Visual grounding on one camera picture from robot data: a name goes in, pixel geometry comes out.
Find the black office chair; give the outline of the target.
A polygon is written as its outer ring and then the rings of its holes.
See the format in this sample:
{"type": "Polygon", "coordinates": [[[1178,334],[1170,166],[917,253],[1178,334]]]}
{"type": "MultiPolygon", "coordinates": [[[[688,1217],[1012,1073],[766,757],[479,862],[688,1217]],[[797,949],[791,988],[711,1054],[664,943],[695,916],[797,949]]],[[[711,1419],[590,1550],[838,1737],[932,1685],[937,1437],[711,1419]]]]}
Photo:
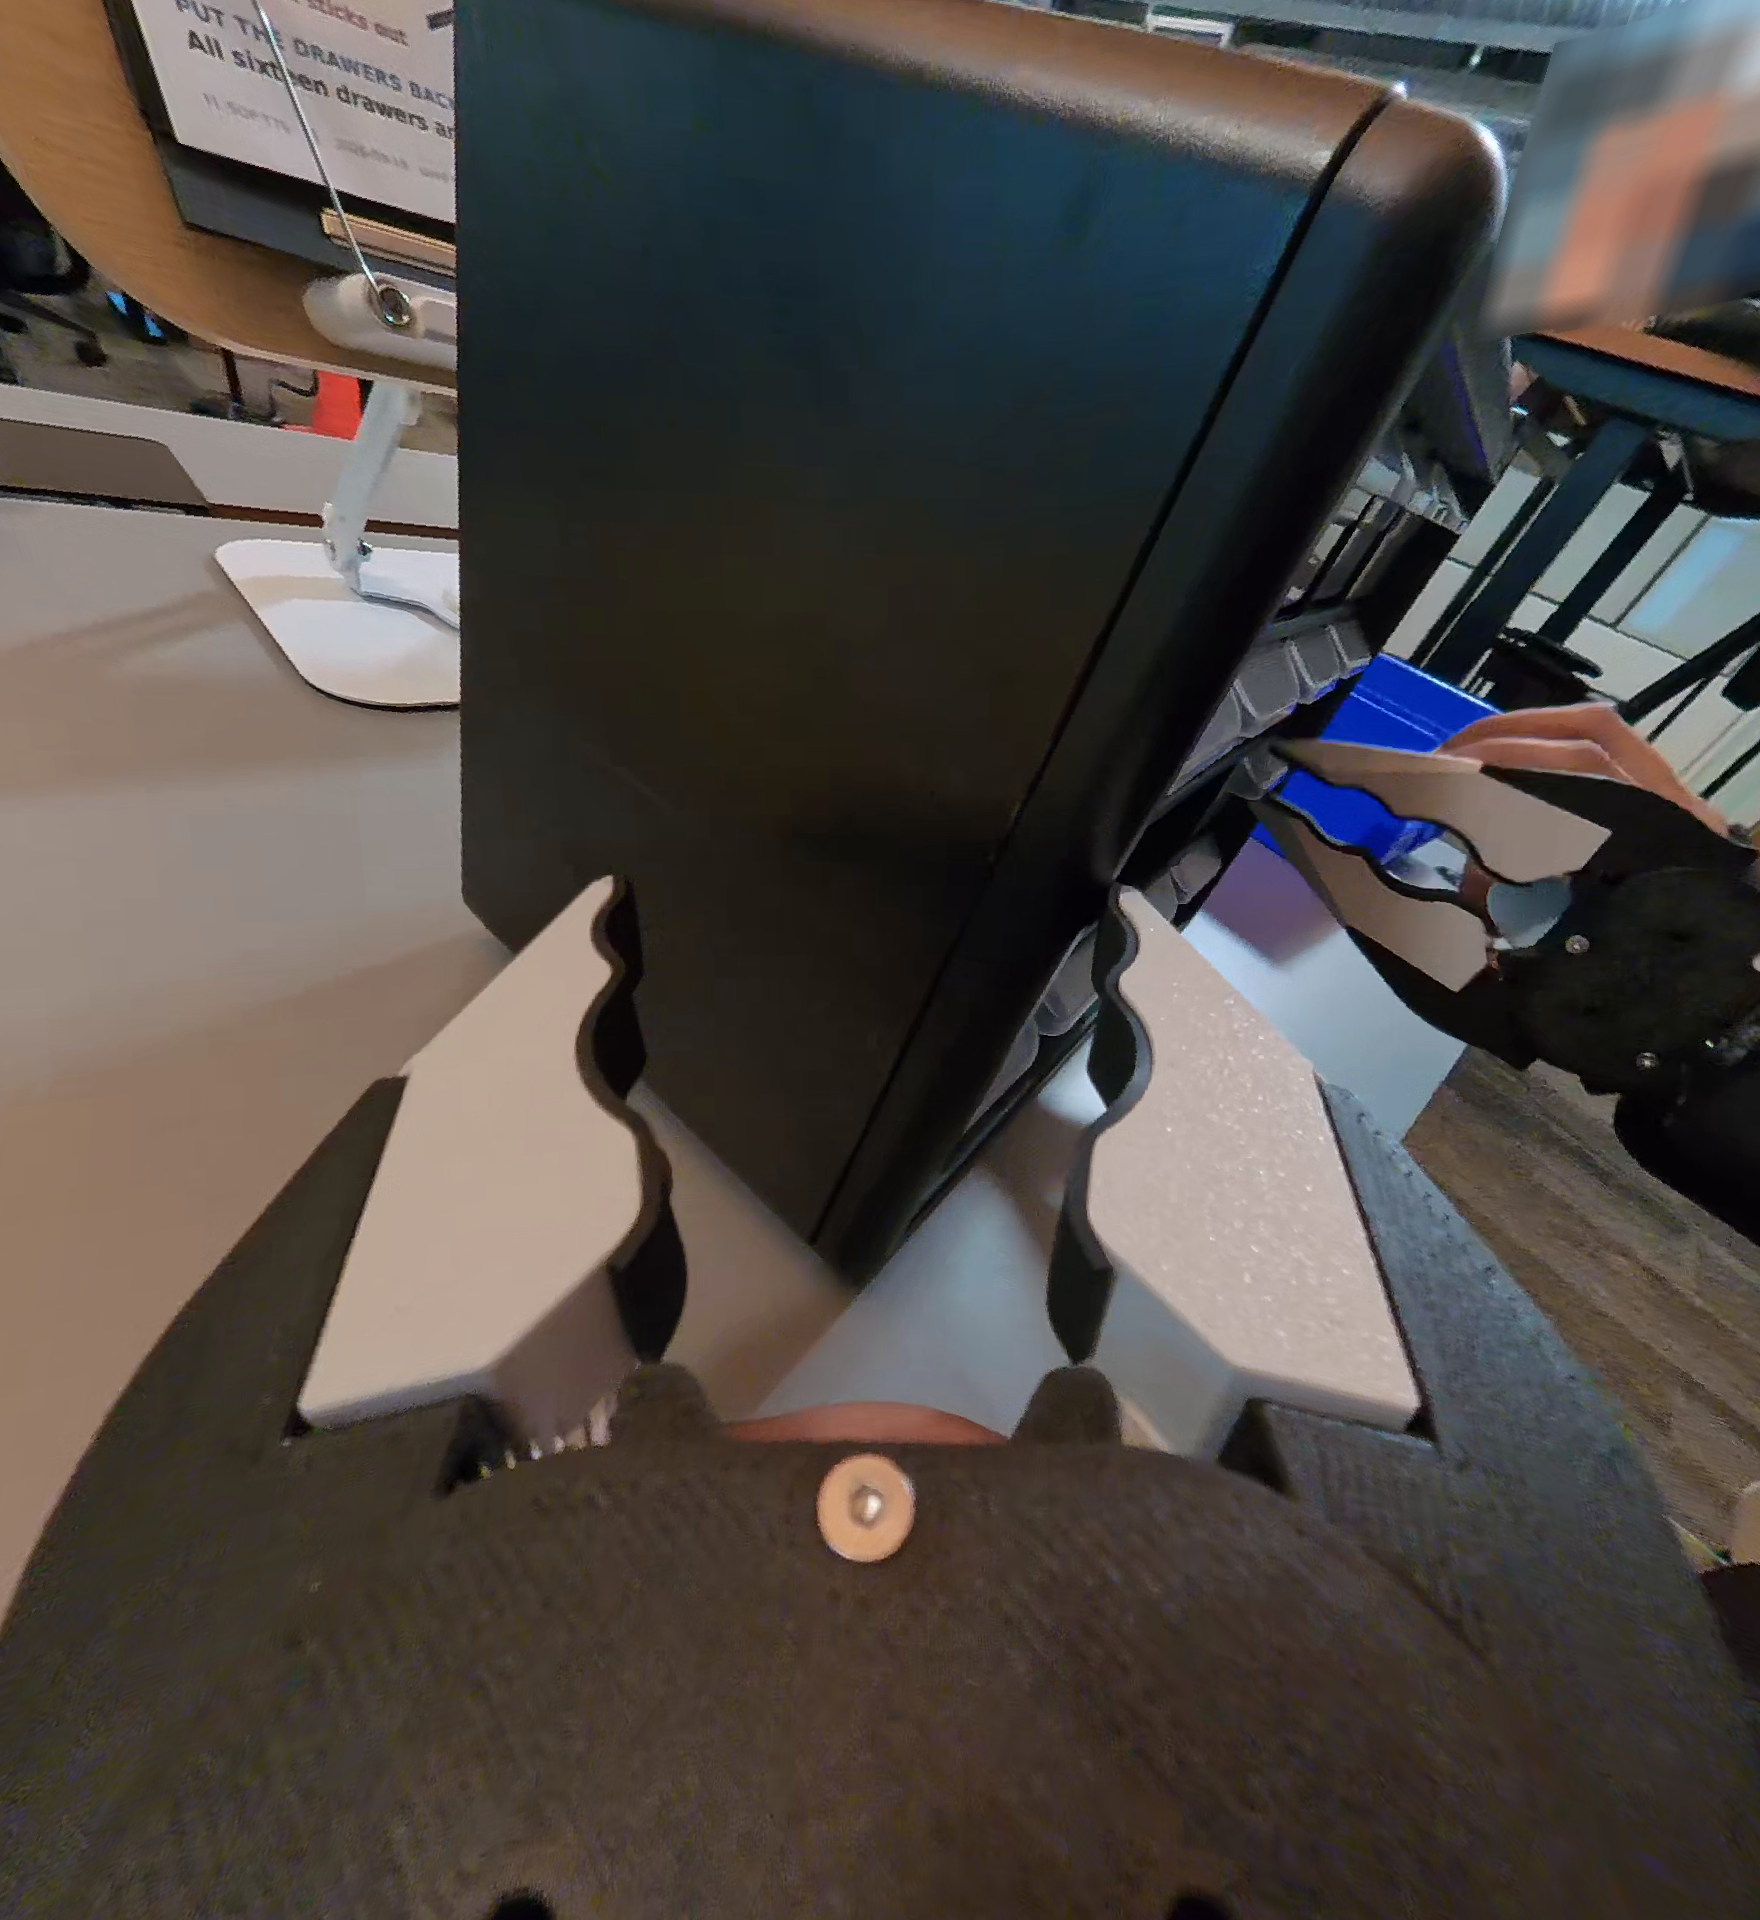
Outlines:
{"type": "Polygon", "coordinates": [[[22,381],[4,338],[26,334],[30,323],[46,323],[72,334],[82,367],[108,367],[110,356],[100,333],[48,304],[84,293],[94,281],[92,263],[43,223],[0,227],[0,384],[22,381]]]}

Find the wooden table black frame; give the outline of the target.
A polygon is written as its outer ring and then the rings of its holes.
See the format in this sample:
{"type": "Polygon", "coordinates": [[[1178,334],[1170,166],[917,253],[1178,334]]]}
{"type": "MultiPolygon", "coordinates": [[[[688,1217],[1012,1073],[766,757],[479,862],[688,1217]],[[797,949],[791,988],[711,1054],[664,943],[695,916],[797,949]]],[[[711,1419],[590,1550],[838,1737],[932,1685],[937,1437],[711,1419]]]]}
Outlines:
{"type": "Polygon", "coordinates": [[[1682,512],[1760,521],[1760,369],[1730,353],[1628,327],[1528,334],[1515,347],[1542,421],[1570,421],[1569,449],[1443,607],[1413,663],[1466,688],[1493,670],[1499,691],[1570,684],[1579,629],[1682,512]],[[1637,504],[1532,632],[1528,597],[1618,490],[1637,504]]]}

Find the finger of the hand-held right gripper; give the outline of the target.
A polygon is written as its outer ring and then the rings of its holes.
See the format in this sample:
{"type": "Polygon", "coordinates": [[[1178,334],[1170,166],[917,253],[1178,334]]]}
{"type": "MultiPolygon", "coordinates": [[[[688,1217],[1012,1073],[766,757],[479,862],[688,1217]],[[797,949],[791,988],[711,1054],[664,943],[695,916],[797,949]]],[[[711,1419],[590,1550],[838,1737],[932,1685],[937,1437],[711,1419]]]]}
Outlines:
{"type": "MultiPolygon", "coordinates": [[[[1532,883],[1575,873],[1611,839],[1611,830],[1542,801],[1472,759],[1419,755],[1342,740],[1300,740],[1281,751],[1294,773],[1366,793],[1393,817],[1428,823],[1459,841],[1497,879],[1532,883]]],[[[1298,806],[1271,797],[1271,837],[1324,889],[1376,883],[1412,891],[1372,851],[1338,843],[1298,806]]]]}
{"type": "Polygon", "coordinates": [[[1337,846],[1300,810],[1253,803],[1253,817],[1355,940],[1369,940],[1439,988],[1497,977],[1495,937],[1467,851],[1441,837],[1397,862],[1337,846]]]}

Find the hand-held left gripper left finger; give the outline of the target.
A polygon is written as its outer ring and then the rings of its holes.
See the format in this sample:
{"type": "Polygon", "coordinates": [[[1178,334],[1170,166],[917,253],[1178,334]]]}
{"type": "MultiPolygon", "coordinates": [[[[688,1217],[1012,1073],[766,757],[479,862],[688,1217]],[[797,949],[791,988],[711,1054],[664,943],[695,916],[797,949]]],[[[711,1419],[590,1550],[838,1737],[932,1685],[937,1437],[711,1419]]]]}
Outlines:
{"type": "Polygon", "coordinates": [[[509,1445],[604,1445],[685,1300],[631,889],[565,905],[404,1071],[296,1409],[350,1429],[476,1398],[509,1445]]]}

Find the white printed instruction sheet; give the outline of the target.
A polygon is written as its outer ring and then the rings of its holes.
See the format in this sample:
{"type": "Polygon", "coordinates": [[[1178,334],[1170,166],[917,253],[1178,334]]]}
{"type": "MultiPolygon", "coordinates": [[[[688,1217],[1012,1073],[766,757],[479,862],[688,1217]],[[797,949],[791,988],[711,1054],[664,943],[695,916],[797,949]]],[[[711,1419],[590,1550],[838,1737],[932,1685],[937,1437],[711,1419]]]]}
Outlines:
{"type": "Polygon", "coordinates": [[[133,3],[178,143],[449,227],[451,3],[133,3]]]}

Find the person's right hand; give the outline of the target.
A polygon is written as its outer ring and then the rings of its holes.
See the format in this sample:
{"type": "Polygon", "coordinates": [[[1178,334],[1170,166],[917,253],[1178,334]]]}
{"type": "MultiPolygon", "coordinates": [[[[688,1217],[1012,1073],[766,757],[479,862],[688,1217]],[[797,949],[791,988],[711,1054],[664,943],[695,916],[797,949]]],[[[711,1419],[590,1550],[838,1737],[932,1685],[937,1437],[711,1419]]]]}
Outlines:
{"type": "Polygon", "coordinates": [[[1722,837],[1748,843],[1744,830],[1693,793],[1668,759],[1606,705],[1497,713],[1456,733],[1439,752],[1507,771],[1622,781],[1682,806],[1722,837]]]}

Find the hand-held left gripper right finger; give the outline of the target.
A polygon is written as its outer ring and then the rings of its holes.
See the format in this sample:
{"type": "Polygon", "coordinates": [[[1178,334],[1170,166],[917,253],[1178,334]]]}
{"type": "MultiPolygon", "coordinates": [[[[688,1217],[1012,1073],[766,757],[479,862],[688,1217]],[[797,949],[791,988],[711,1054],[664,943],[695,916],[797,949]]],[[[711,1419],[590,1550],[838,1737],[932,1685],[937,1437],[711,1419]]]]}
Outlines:
{"type": "Polygon", "coordinates": [[[1101,1110],[1065,1173],[1045,1307],[1124,1431],[1220,1456],[1259,1403],[1402,1435],[1421,1395],[1324,1086],[1135,889],[1094,946],[1101,1110]]]}

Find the black drawer cabinet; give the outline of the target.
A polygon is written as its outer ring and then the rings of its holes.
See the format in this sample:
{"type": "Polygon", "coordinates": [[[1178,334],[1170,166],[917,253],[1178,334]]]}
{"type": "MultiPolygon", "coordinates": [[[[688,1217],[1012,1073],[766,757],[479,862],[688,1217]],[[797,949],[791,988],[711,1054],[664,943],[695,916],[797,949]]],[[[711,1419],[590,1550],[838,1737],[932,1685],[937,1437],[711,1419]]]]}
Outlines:
{"type": "Polygon", "coordinates": [[[464,895],[849,1282],[956,1175],[1507,170],[1009,5],[459,5],[464,895]]]}

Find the black sheet holder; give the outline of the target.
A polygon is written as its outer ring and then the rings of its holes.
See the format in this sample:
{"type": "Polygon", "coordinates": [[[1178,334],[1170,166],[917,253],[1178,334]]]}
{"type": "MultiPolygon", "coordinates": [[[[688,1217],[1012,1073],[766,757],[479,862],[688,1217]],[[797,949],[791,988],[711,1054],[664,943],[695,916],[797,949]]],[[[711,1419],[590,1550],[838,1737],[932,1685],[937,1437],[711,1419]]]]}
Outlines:
{"type": "Polygon", "coordinates": [[[329,185],[287,179],[263,170],[197,154],[166,129],[126,5],[108,17],[126,73],[161,155],[173,202],[188,228],[231,237],[327,270],[351,270],[364,256],[382,270],[411,273],[447,285],[455,273],[455,214],[449,227],[396,217],[344,199],[329,185]]]}

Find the grey desk with dark flap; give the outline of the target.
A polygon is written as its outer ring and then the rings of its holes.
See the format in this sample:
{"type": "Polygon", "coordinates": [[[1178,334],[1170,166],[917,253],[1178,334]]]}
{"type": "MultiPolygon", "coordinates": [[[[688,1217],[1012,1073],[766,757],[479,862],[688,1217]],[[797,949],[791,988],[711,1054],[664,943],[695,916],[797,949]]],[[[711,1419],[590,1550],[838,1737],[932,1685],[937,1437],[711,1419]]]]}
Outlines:
{"type": "Polygon", "coordinates": [[[0,484],[314,522],[351,444],[0,384],[0,484]]]}

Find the blue plastic bin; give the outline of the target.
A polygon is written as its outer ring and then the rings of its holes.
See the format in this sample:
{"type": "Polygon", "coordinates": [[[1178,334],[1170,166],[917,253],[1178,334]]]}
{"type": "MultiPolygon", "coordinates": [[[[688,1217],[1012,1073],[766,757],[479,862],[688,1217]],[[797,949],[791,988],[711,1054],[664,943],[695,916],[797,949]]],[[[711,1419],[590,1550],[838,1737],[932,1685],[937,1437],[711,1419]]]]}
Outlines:
{"type": "MultiPolygon", "coordinates": [[[[1342,745],[1431,752],[1499,708],[1396,655],[1376,657],[1324,723],[1320,739],[1342,745]]],[[[1378,858],[1410,875],[1428,863],[1425,850],[1441,839],[1431,823],[1406,821],[1355,786],[1309,773],[1288,774],[1278,803],[1300,813],[1347,850],[1378,858]]]]}

